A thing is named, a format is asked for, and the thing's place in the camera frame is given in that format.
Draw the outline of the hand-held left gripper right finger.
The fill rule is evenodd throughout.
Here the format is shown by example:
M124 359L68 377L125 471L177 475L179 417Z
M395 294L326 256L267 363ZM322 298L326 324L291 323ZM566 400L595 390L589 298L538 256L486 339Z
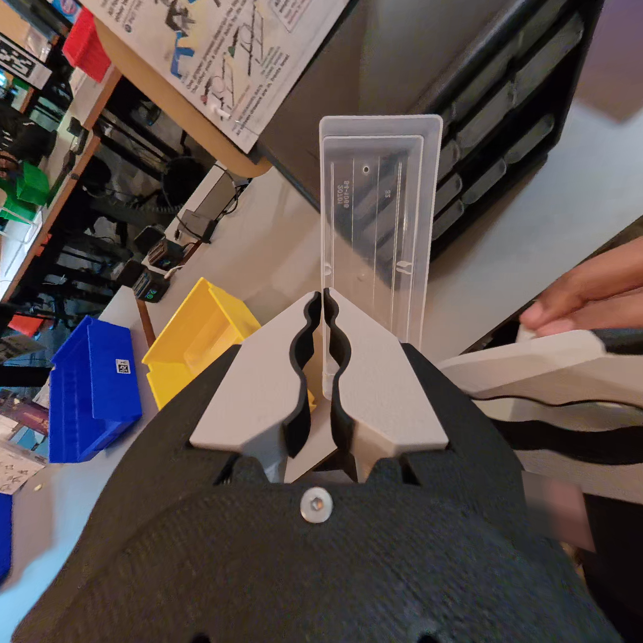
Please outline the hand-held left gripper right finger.
M324 395L334 444L354 459L357 482L383 458L449 444L409 347L338 291L324 289Z

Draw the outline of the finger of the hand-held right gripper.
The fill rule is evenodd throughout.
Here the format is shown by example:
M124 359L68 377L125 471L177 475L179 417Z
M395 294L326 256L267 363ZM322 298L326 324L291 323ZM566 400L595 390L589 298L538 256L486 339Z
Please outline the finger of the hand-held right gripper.
M570 331L457 356L438 369L497 419L642 427L639 329Z
M642 427L581 431L544 421L495 421L524 469L583 493L642 504Z

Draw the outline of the clear plastic drawer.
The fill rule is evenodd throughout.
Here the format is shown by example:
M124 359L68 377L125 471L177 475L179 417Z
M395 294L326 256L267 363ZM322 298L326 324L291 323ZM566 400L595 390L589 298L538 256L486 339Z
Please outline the clear plastic drawer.
M321 289L421 349L443 120L319 122Z

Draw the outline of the black drawer cabinet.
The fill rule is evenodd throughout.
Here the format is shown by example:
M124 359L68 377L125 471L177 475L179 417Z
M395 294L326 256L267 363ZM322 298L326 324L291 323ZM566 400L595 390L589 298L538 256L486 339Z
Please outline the black drawer cabinet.
M546 2L350 1L257 150L319 210L323 117L435 114L443 120L443 142L443 113ZM583 40L536 95L538 107L553 108L553 132L435 242L435 256L539 169L557 145L605 4L567 2L583 18Z

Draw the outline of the grey desk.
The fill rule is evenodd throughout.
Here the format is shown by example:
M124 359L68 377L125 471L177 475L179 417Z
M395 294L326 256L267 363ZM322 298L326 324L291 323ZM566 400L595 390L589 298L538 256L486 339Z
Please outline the grey desk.
M545 164L430 260L422 353L456 356L642 216L642 112L623 123L574 102ZM163 330L199 278L245 301L262 324L319 288L321 219L272 168L254 179L149 307ZM10 642L73 550L105 483L156 404L138 365L143 416L92 460L51 465L13 495L12 572L1 586Z

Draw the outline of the person's right hand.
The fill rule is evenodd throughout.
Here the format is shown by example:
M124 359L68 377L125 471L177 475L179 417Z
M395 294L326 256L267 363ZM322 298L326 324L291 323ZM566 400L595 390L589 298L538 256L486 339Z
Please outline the person's right hand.
M642 237L565 273L519 321L539 337L580 330L642 329Z

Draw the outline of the yellow plastic bin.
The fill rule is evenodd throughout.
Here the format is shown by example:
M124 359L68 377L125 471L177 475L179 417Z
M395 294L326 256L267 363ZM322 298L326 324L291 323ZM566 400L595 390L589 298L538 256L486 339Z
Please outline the yellow plastic bin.
M200 278L142 359L157 409L260 327L242 300Z

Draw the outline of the blue bin with white tag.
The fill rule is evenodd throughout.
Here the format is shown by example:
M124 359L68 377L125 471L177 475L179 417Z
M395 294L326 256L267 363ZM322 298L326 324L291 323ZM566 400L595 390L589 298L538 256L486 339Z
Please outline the blue bin with white tag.
M131 332L87 316L52 362L48 460L89 461L142 415Z

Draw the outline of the white power box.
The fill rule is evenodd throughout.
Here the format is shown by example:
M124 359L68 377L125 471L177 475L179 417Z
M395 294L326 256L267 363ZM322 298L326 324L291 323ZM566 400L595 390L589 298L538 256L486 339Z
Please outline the white power box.
M191 210L217 219L234 200L236 193L236 185L229 173L214 165L188 198L180 213Z

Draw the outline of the white paper sheet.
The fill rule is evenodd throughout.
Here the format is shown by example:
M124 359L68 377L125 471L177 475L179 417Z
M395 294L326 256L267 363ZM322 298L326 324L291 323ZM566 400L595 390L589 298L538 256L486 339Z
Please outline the white paper sheet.
M15 494L45 466L46 462L40 456L2 440L1 494Z

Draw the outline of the blue plastic bin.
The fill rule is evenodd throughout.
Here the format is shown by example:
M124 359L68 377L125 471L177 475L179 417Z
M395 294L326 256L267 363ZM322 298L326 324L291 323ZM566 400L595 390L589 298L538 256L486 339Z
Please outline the blue plastic bin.
M1 493L1 584L12 567L13 552L13 500L10 494Z

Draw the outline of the long wooden table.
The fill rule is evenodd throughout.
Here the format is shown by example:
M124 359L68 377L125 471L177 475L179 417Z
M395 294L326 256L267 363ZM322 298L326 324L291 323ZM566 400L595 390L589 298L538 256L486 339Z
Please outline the long wooden table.
M1 301L9 302L20 279L37 253L48 241L48 234L71 192L101 142L94 126L122 77L110 65L97 82L82 71L72 74L73 100L57 128L57 141L51 155L41 165L52 191L46 205L38 208L32 220L19 216L9 220L1 231Z

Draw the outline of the green plastic bin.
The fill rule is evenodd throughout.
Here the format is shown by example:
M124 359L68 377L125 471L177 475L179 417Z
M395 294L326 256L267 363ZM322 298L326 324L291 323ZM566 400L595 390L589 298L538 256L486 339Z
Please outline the green plastic bin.
M29 163L4 171L1 178L1 218L31 224L48 202L50 185L46 174Z

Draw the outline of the instruction poster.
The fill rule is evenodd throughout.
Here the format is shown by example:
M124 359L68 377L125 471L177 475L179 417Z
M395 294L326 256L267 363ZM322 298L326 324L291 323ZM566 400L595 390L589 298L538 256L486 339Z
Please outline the instruction poster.
M83 1L244 153L348 1Z

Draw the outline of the red plastic bin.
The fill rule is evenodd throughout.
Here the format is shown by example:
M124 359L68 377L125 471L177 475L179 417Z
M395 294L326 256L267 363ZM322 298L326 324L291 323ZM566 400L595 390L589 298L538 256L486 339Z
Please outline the red plastic bin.
M97 83L103 82L111 67L111 60L98 37L94 16L85 7L80 9L62 52L72 67Z

